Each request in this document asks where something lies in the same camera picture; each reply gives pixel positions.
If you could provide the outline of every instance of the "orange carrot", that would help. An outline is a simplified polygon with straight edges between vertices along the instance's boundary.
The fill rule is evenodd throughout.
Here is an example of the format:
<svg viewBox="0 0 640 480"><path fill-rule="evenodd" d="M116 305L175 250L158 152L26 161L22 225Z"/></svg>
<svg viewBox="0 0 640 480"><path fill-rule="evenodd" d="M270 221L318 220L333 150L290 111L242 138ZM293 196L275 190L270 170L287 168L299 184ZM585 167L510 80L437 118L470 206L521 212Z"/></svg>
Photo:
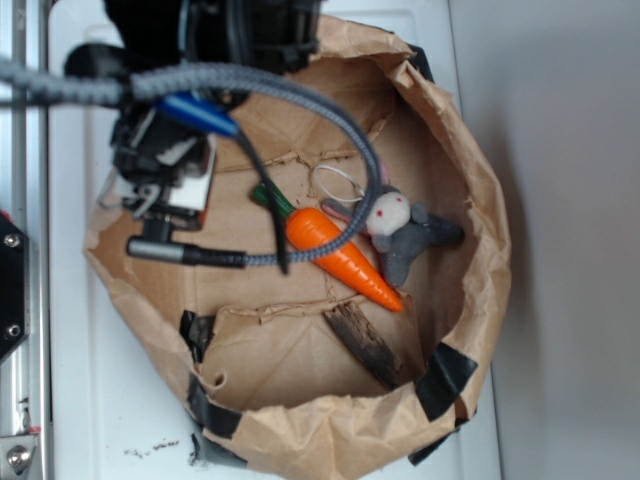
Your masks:
<svg viewBox="0 0 640 480"><path fill-rule="evenodd" d="M319 247L340 235L340 229L323 212L315 208L296 209L275 185L271 184L271 187L276 195L278 209L286 218L287 239L298 250ZM264 185L260 184L253 190L251 197L266 206L265 191ZM395 291L352 242L314 260L314 263L383 307L394 312L402 310L402 301Z"/></svg>

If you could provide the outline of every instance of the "brown paper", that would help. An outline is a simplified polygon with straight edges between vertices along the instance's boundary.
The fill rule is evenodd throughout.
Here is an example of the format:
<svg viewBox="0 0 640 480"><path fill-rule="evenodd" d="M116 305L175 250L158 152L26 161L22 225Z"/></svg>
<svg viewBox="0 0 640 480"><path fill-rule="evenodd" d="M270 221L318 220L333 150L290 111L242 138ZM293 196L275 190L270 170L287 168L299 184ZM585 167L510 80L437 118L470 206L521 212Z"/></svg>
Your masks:
<svg viewBox="0 0 640 480"><path fill-rule="evenodd" d="M128 214L96 210L86 254L158 373L187 405L197 373L210 399L244 412L233 437L205 430L250 468L291 479L355 479L455 428L475 412L510 287L511 244L499 183L450 95L424 80L395 35L323 17L322 48L296 82L350 112L379 152L393 185L411 201L457 222L465 239L433 248L403 286L407 309L393 314L362 297L367 318L401 356L403 386L386 389L341 345L322 311L355 292L313 264L224 270L136 260L124 254L141 226ZM361 159L344 135L298 107L254 95L233 112L296 206L322 197L310 169L325 162L365 183ZM266 253L271 221L248 200L257 175L229 141L220 141L209 213L198 233L176 240ZM336 192L339 178L324 177ZM355 242L376 261L368 239ZM183 310L217 314L216 336L194 366L178 334ZM456 404L429 422L411 380L445 342L478 363Z"/></svg>

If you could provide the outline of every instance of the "white wall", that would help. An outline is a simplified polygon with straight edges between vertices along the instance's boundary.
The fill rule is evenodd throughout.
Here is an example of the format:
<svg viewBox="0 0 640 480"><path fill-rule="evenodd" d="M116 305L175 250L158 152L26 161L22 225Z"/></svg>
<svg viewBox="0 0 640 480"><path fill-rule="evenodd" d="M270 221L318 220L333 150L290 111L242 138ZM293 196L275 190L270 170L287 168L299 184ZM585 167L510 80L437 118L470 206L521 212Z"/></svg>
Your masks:
<svg viewBox="0 0 640 480"><path fill-rule="evenodd" d="M514 241L504 478L640 478L640 2L450 5L463 115Z"/></svg>

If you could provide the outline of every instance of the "metal bracket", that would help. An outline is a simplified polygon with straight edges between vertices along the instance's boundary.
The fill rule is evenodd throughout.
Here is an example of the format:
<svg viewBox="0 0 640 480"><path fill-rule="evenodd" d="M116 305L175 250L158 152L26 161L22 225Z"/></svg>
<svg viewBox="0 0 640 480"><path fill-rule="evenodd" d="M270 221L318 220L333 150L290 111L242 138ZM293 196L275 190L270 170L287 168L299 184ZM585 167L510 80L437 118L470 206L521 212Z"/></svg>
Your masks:
<svg viewBox="0 0 640 480"><path fill-rule="evenodd" d="M0 363L27 336L26 247L25 235L0 214Z"/></svg>
<svg viewBox="0 0 640 480"><path fill-rule="evenodd" d="M0 437L0 479L24 480L37 446L38 435Z"/></svg>

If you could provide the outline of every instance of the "blue handle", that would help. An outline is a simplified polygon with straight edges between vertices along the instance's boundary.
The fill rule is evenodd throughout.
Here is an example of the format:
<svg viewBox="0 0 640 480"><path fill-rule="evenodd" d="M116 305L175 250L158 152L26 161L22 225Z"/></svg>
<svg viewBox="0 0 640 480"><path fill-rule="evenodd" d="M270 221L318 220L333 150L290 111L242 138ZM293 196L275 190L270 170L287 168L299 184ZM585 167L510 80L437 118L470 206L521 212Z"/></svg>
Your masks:
<svg viewBox="0 0 640 480"><path fill-rule="evenodd" d="M190 93L169 95L154 107L159 113L203 133L217 133L224 137L235 137L238 133L238 124L226 112Z"/></svg>

